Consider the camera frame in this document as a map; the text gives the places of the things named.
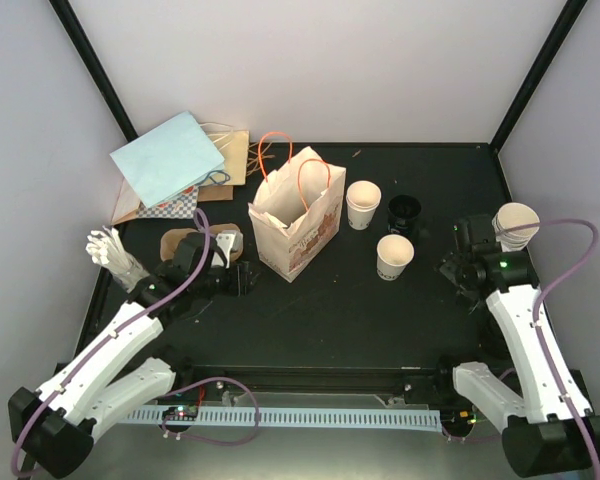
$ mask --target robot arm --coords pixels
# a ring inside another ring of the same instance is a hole
[[[531,285],[519,285],[502,293],[495,291],[486,303],[494,316],[511,353],[522,398],[499,381],[483,363],[470,362],[454,369],[453,382],[457,392],[468,398],[502,432],[511,415],[526,418],[529,423],[546,422],[548,418],[572,418],[562,401],[544,358],[529,306],[539,294]],[[560,376],[581,417],[592,412],[591,405],[577,387],[562,358],[553,332],[547,325],[544,308],[540,310],[541,326]]]
[[[185,294],[121,329],[122,324],[165,298],[189,277],[200,261],[203,237],[195,232],[182,240],[174,259],[162,263],[155,275],[140,280],[129,302],[62,371],[35,393],[20,388],[10,398],[9,419],[15,442],[34,412],[54,396],[25,438],[23,449],[55,478],[63,478],[78,468],[95,441],[118,420],[172,390],[181,373],[181,360],[174,360],[171,352],[163,352],[159,359],[149,358],[132,373],[111,383],[143,347],[171,323],[189,315],[196,298],[209,298],[216,293],[244,295],[254,287],[258,271],[252,265],[229,263],[231,252],[240,247],[242,235],[225,231],[212,239],[214,253],[207,256],[202,274],[189,284]]]
[[[522,397],[489,371],[484,363],[453,368],[455,390],[470,400],[502,433],[505,455],[521,477],[579,470],[591,459],[573,415],[560,394],[536,334],[531,308],[540,294],[526,252],[502,252],[488,216],[468,217],[455,228],[457,252],[439,269],[459,294],[486,303],[495,318],[520,381]],[[594,415],[569,372],[544,306],[542,327],[567,394],[600,451],[600,415]]]

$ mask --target wire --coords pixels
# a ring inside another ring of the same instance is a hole
[[[198,275],[200,275],[200,272],[202,271],[202,268],[204,267],[207,256],[209,255],[209,249],[211,247],[211,234],[209,232],[209,220],[207,219],[207,216],[204,214],[204,212],[199,208],[197,208],[194,211],[194,221],[196,223],[196,226],[198,226],[198,229],[204,232],[204,247],[202,249],[202,255],[200,257],[200,262],[198,263],[198,265],[196,266],[194,271],[191,273],[189,278],[187,278],[184,282],[182,282],[182,284],[178,288],[176,288],[173,292],[171,292],[169,295],[167,295],[163,299],[157,301],[153,305],[145,308],[141,312],[135,314],[134,316],[132,316],[131,318],[129,318],[128,320],[123,322],[120,326],[118,326],[114,330],[115,333],[119,334],[120,332],[122,332],[125,328],[127,328],[129,325],[131,325],[136,320],[144,317],[145,315],[148,315],[149,313],[153,312],[154,310],[162,307],[165,303],[173,300],[175,297],[177,297],[182,292],[184,292],[187,289],[187,287],[191,284],[191,282],[193,282],[196,279],[196,277]],[[98,344],[96,344],[93,347],[93,349],[90,350],[84,356],[84,358],[78,362],[78,364],[73,368],[73,370],[71,370],[71,372],[69,372],[69,374],[65,377],[65,379],[62,382],[60,382],[58,389],[56,391],[54,391],[51,395],[49,395],[49,397],[40,404],[40,406],[35,410],[35,412],[33,412],[31,417],[29,417],[29,420],[22,428],[20,435],[18,435],[18,439],[16,440],[16,444],[13,449],[13,454],[11,455],[11,465],[10,466],[11,466],[11,473],[13,475],[15,475],[18,478],[32,477],[34,475],[39,474],[40,472],[42,472],[44,470],[42,467],[39,467],[39,468],[30,470],[27,472],[23,472],[18,467],[18,456],[20,454],[20,450],[22,450],[22,446],[24,444],[25,439],[31,432],[31,429],[33,428],[35,423],[38,421],[40,416],[44,413],[46,408],[51,404],[51,402],[53,402],[58,397],[58,395],[60,395],[61,392],[64,391],[66,386],[78,374],[78,372],[80,370],[82,370],[82,368],[89,362],[89,360],[91,360],[91,358],[93,358],[93,356],[96,353],[98,353],[100,351],[100,349],[102,349],[102,347],[104,347],[107,344],[107,342],[109,342],[112,339],[113,339],[113,337],[111,335],[107,335]]]
[[[213,175],[216,175],[216,174],[220,174],[224,178],[222,180],[216,180],[215,178],[213,178]],[[209,172],[207,172],[207,174],[205,175],[205,177],[201,181],[199,181],[198,183],[196,183],[196,186],[197,187],[204,186],[204,183],[207,180],[211,180],[211,185],[224,185],[229,180],[231,180],[231,175],[229,175],[224,170],[210,170]]]
[[[226,382],[226,383],[231,383],[233,385],[237,385],[242,390],[244,390],[244,392],[249,396],[249,398],[253,402],[253,408],[255,409],[255,418],[254,418],[254,424],[253,424],[253,429],[251,430],[251,433],[246,435],[245,437],[241,438],[240,440],[234,440],[234,441],[229,441],[229,442],[225,441],[225,440],[214,440],[213,438],[202,437],[200,435],[173,433],[173,432],[170,432],[169,430],[167,430],[167,422],[169,420],[173,420],[174,418],[177,418],[177,417],[176,416],[167,416],[162,420],[162,425],[161,425],[161,428],[162,428],[162,431],[164,432],[165,438],[166,437],[186,438],[189,440],[197,440],[199,442],[209,443],[211,445],[217,445],[219,447],[237,447],[239,445],[244,445],[245,443],[250,442],[251,440],[253,440],[256,437],[256,435],[258,434],[258,426],[260,425],[260,407],[258,406],[258,402],[256,401],[256,397],[254,397],[253,392],[251,390],[249,390],[246,385],[240,383],[237,380],[234,380],[233,378],[228,378],[228,377],[206,378],[204,380],[200,380],[199,382],[192,383],[191,385],[188,385],[186,387],[179,388],[178,390],[169,392],[160,398],[170,397],[171,395],[178,395],[180,393],[186,392],[187,390],[192,390],[194,388],[201,387],[202,385],[206,385],[207,383],[211,383],[211,382]]]
[[[198,389],[198,404],[196,405],[198,408],[200,408],[202,406],[202,400],[204,400],[204,395],[205,395],[205,389],[204,387],[200,387]]]
[[[219,127],[226,127],[226,128],[230,129],[230,131],[227,132],[227,133],[224,133],[224,132],[205,132],[207,134],[207,136],[209,136],[209,135],[222,135],[222,137],[216,138],[215,140],[212,140],[212,142],[214,143],[214,145],[215,145],[216,142],[220,142],[220,141],[224,140],[229,135],[233,135],[233,126],[232,125],[227,125],[226,123],[218,123],[218,122],[204,122],[204,123],[200,124],[200,127],[205,127],[207,125],[217,125]],[[231,140],[229,140],[227,143],[225,143],[220,148],[218,148],[218,151],[221,152],[231,142],[233,142],[233,137],[231,137]]]
[[[24,460],[22,461],[22,468],[26,468],[28,470],[35,466],[36,466],[36,460],[33,458],[33,456],[31,456],[27,453],[24,456]],[[31,480],[31,477],[26,477],[23,480]]]
[[[505,378],[507,378],[509,375],[511,375],[512,373],[516,373],[516,369],[513,367],[507,368],[504,372],[502,372],[500,374],[500,376],[498,377],[498,380],[502,381]]]
[[[589,244],[589,247],[587,248],[584,255],[582,255],[580,260],[578,260],[571,268],[569,268],[566,272],[564,272],[562,275],[560,275],[558,278],[556,278],[553,282],[551,282],[549,285],[547,285],[547,287],[545,287],[543,289],[543,291],[540,293],[540,295],[538,295],[538,298],[536,298],[535,302],[533,303],[532,317],[533,317],[533,322],[535,325],[536,335],[538,336],[538,342],[540,343],[540,348],[542,349],[542,353],[544,354],[544,357],[547,360],[547,365],[549,366],[551,375],[553,376],[553,379],[556,382],[556,386],[558,387],[558,391],[560,392],[560,396],[561,396],[562,400],[564,400],[565,404],[567,405],[567,408],[569,409],[571,416],[573,417],[573,419],[576,422],[576,425],[578,426],[578,430],[580,430],[580,433],[582,434],[582,439],[584,440],[584,443],[587,447],[587,451],[589,452],[589,456],[591,457],[591,463],[593,465],[594,477],[596,480],[600,480],[600,457],[598,456],[598,452],[596,451],[596,447],[593,443],[593,439],[591,438],[591,434],[589,433],[589,431],[587,430],[587,427],[585,426],[584,422],[582,421],[582,418],[580,417],[580,414],[578,413],[578,410],[576,409],[576,406],[574,405],[573,400],[571,400],[571,397],[569,396],[569,393],[567,392],[567,388],[564,384],[564,381],[562,380],[562,377],[560,377],[560,372],[558,372],[558,367],[556,366],[556,363],[553,360],[553,357],[551,356],[551,351],[549,350],[549,345],[547,344],[547,339],[544,336],[544,331],[542,330],[542,326],[540,325],[540,307],[544,303],[545,298],[547,298],[547,295],[549,295],[549,293],[551,293],[551,291],[554,288],[556,288],[558,285],[560,285],[566,279],[571,277],[574,273],[576,273],[578,270],[580,270],[580,268],[585,263],[587,263],[589,261],[589,259],[591,258],[591,255],[593,255],[593,251],[598,246],[598,242],[600,240],[600,233],[598,232],[598,228],[593,223],[591,223],[587,220],[581,220],[578,218],[563,218],[563,219],[559,219],[559,220],[549,220],[546,222],[530,223],[527,225],[520,225],[520,226],[514,227],[514,228],[508,228],[508,229],[500,232],[499,235],[502,235],[507,232],[514,232],[516,230],[523,230],[525,228],[531,228],[531,227],[548,227],[548,226],[553,226],[553,225],[570,225],[570,224],[571,225],[583,225],[585,227],[588,227],[591,230],[591,234],[592,234],[591,243]]]
[[[273,145],[273,143],[269,142],[267,143],[267,146],[264,148],[264,150],[262,150],[262,160],[267,160],[270,158],[276,158],[275,155],[265,155],[265,153],[267,153],[267,150],[269,150],[269,148],[271,148],[271,145]],[[248,158],[247,159],[247,173],[246,176],[249,177],[251,175],[253,175],[254,173],[260,171],[260,165],[258,163],[258,152],[253,150],[254,148],[256,148],[258,146],[258,142],[256,143],[252,143],[249,145],[249,153],[251,155],[253,155],[253,157]]]

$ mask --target paper cup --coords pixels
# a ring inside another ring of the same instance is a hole
[[[366,180],[352,183],[347,189],[347,214],[351,228],[367,228],[381,198],[382,193],[377,185]]]
[[[496,239],[500,242],[502,249],[505,252],[517,252],[527,246],[539,228],[532,227],[525,228],[524,230],[516,230],[515,232],[500,232],[520,225],[538,223],[539,221],[538,214],[527,205],[522,203],[507,203],[498,210],[491,223],[496,233]]]
[[[366,180],[354,182],[347,189],[347,203],[361,210],[377,208],[381,198],[380,188],[375,183]]]
[[[404,267],[413,260],[413,245],[402,235],[387,235],[378,242],[378,275],[392,281],[400,276]]]

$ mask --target white paper bag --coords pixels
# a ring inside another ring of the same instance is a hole
[[[306,147],[265,174],[249,204],[260,260],[288,282],[338,233],[345,174]]]

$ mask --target paper bag handle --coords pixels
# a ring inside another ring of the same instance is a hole
[[[302,187],[300,186],[300,172],[302,172],[302,167],[304,167],[304,164],[307,162],[320,162],[327,167],[327,188],[331,186],[331,169],[329,168],[329,164],[320,158],[310,158],[302,162],[302,165],[300,165],[300,168],[298,169],[298,191],[300,192],[300,200],[302,200],[302,204],[304,205],[305,210],[308,212],[309,205],[307,205],[307,201],[304,199],[304,195],[302,195]]]
[[[285,137],[287,140],[289,140],[289,159],[287,160],[287,162],[290,162],[291,157],[293,156],[293,142],[291,141],[291,137],[289,135],[283,132],[265,133],[260,139],[260,143],[258,143],[258,163],[260,163],[260,170],[262,170],[262,175],[264,175],[264,179],[267,182],[269,181],[269,178],[267,176],[267,172],[264,169],[264,163],[262,161],[262,142],[264,142],[265,138],[270,137],[272,135],[280,135],[281,137]]]

